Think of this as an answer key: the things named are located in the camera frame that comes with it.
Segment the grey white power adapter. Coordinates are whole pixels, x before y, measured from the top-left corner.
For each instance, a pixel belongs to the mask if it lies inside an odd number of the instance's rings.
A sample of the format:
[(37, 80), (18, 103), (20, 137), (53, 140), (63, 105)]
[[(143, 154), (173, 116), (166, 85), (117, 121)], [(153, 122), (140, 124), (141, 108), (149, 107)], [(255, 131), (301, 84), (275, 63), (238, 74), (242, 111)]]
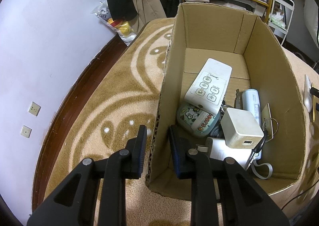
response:
[(251, 149), (230, 148), (224, 139), (208, 137), (204, 145), (197, 145), (197, 150), (209, 158), (223, 161), (225, 158), (234, 158), (242, 167), (251, 155)]

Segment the white square charger box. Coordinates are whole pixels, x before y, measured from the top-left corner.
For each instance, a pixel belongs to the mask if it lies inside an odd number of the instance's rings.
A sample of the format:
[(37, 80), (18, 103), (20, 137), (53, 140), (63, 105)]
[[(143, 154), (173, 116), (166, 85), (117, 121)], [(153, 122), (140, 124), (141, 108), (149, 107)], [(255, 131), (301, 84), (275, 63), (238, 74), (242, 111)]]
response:
[(253, 149), (264, 137), (259, 123), (249, 111), (228, 107), (221, 126), (229, 148)]

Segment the white small remote control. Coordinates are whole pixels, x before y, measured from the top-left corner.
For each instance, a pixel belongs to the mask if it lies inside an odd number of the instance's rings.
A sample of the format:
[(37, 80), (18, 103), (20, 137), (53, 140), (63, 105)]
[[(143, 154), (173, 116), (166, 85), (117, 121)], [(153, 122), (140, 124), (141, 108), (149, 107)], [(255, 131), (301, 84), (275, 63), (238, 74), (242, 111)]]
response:
[(217, 114), (230, 80), (232, 67), (209, 58), (184, 96), (184, 100), (208, 113)]

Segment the brown cardboard box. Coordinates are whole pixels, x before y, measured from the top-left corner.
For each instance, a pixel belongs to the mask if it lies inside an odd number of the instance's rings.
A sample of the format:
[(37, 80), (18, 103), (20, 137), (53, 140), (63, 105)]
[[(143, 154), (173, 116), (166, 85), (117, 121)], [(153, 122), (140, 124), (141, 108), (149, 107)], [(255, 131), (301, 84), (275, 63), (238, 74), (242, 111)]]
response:
[(258, 91), (261, 106), (269, 105), (279, 123), (262, 149), (273, 175), (258, 183), (274, 195), (297, 182), (306, 143), (303, 101), (286, 54), (259, 16), (214, 4), (181, 4), (164, 71), (146, 180), (152, 192), (190, 199), (190, 181), (176, 177), (166, 138), (180, 103), (216, 113), (221, 103), (234, 103), (236, 90), (249, 88)]

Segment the white long remote control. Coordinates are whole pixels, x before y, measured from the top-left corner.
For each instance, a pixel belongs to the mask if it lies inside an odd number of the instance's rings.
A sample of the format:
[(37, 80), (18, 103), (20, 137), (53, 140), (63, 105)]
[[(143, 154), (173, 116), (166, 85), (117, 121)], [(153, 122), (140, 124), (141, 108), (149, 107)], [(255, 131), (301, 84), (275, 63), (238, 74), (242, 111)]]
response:
[(305, 74), (303, 103), (308, 113), (310, 113), (312, 110), (312, 95), (310, 93), (311, 88), (312, 88), (311, 81), (309, 77)]

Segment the bunch of keys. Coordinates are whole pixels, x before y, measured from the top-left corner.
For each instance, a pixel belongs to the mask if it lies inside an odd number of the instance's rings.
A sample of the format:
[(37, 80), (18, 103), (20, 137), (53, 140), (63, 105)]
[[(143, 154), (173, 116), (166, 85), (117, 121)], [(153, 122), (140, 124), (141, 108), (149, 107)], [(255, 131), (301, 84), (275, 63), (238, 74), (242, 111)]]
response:
[[(235, 107), (237, 109), (242, 109), (243, 110), (243, 104), (242, 104), (242, 93), (239, 89), (236, 90), (236, 98), (235, 98)], [(271, 111), (270, 111), (270, 106), (267, 103), (265, 107), (262, 109), (261, 108), (261, 118), (262, 118), (262, 128), (264, 130), (264, 136), (267, 135), (267, 140), (266, 143), (271, 141), (274, 137), (274, 134), (277, 132), (278, 128), (274, 131), (274, 126), (273, 122), (275, 122), (276, 126), (279, 126), (278, 122), (276, 119), (274, 119), (271, 116)], [(255, 151), (257, 150), (258, 147), (255, 147), (253, 151), (251, 152), (251, 156), (254, 156)]]

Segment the white cylindrical lint device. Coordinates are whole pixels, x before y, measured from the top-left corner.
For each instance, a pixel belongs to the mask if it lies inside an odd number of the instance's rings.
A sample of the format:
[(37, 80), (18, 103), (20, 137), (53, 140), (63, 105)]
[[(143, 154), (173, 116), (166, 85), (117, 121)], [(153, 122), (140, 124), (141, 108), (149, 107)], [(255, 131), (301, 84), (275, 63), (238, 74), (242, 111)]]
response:
[[(243, 109), (246, 111), (249, 111), (257, 121), (258, 125), (264, 132), (262, 128), (262, 118), (261, 118), (261, 105), (260, 105), (260, 98), (258, 95), (258, 91), (256, 89), (248, 89), (245, 90), (242, 93), (242, 104), (243, 104)], [(246, 168), (248, 169), (249, 167), (252, 169), (252, 172), (255, 174), (256, 177), (262, 180), (267, 180), (271, 177), (273, 173), (273, 167), (270, 163), (262, 163), (258, 164), (257, 161), (261, 159), (262, 157), (262, 148), (264, 144), (266, 143), (267, 140), (267, 135), (265, 135), (262, 140), (258, 143), (257, 150), (254, 150), (254, 156), (250, 157), (249, 162), (246, 164)], [(259, 174), (256, 170), (257, 167), (260, 166), (266, 166), (268, 168), (268, 174), (267, 176), (262, 176)]]

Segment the cartoon earbuds case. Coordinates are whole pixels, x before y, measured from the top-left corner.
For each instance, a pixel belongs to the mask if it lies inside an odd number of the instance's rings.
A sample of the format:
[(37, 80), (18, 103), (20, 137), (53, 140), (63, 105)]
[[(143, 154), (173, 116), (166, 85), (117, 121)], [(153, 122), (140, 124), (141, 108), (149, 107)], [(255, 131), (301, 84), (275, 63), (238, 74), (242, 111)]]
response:
[(176, 112), (178, 124), (196, 138), (208, 136), (219, 118), (220, 112), (211, 114), (185, 101), (181, 103)]

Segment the white metal trolley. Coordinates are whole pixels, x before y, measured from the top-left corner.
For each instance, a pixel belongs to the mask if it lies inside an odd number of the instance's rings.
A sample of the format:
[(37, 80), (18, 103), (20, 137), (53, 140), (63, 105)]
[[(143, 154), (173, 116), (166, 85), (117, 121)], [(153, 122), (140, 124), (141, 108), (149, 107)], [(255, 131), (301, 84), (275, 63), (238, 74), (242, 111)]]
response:
[(286, 40), (295, 10), (293, 0), (273, 0), (271, 11), (268, 17), (268, 25), (275, 32), (279, 31), (282, 35), (281, 45)]

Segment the plastic bag with toys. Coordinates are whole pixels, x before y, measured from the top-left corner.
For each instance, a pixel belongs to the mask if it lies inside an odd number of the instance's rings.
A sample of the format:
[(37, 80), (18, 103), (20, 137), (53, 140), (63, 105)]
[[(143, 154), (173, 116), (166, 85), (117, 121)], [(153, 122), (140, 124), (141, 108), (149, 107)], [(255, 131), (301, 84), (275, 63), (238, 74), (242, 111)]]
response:
[(91, 14), (95, 15), (103, 24), (117, 33), (126, 46), (129, 46), (136, 38), (136, 33), (128, 21), (124, 19), (114, 20), (111, 17), (107, 0), (100, 1)]

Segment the lower white wall socket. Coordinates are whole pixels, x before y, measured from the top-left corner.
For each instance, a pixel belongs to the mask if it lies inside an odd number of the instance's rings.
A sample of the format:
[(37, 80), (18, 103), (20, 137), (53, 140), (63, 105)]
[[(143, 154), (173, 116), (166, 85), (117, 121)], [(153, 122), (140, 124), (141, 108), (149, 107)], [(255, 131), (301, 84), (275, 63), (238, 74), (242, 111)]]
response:
[(21, 129), (21, 136), (25, 137), (25, 138), (29, 138), (31, 135), (32, 129), (23, 125), (22, 129)]

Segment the white wall socket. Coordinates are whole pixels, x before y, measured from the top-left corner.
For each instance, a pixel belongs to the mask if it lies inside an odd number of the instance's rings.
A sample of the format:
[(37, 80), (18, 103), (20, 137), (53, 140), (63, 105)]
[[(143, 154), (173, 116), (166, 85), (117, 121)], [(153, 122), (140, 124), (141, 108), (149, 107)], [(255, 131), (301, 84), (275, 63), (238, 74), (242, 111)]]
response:
[(21, 136), (25, 137), (25, 138), (29, 138), (31, 135), (32, 129), (23, 125), (22, 129), (21, 129)]
[(28, 109), (28, 112), (34, 116), (38, 116), (40, 109), (41, 109), (40, 105), (38, 105), (35, 102), (32, 102)]

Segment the upper white wall socket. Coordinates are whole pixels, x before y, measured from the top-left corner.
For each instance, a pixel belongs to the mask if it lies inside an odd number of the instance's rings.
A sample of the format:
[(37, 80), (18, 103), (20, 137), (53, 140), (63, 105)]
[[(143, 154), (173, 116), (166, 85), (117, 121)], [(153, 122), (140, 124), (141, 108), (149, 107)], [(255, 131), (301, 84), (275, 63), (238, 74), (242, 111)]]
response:
[(38, 116), (40, 109), (41, 109), (40, 105), (38, 105), (35, 102), (32, 102), (28, 109), (28, 112), (34, 116)]

